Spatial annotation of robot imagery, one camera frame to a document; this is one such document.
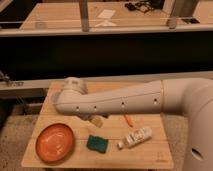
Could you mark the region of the wooden block under arm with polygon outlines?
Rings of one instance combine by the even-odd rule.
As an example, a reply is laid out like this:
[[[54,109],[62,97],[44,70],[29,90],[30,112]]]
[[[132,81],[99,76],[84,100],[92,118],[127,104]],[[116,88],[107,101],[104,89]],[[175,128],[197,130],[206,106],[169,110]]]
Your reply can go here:
[[[103,122],[99,116],[93,116],[90,119],[90,122],[98,128],[100,128],[103,125]]]

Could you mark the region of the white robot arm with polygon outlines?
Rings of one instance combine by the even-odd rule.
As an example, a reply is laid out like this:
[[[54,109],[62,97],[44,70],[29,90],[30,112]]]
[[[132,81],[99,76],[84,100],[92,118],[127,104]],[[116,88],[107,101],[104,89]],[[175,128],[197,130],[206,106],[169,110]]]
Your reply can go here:
[[[213,80],[157,80],[90,93],[76,77],[64,80],[52,103],[63,115],[87,120],[93,115],[177,113],[188,118],[183,171],[213,171]]]

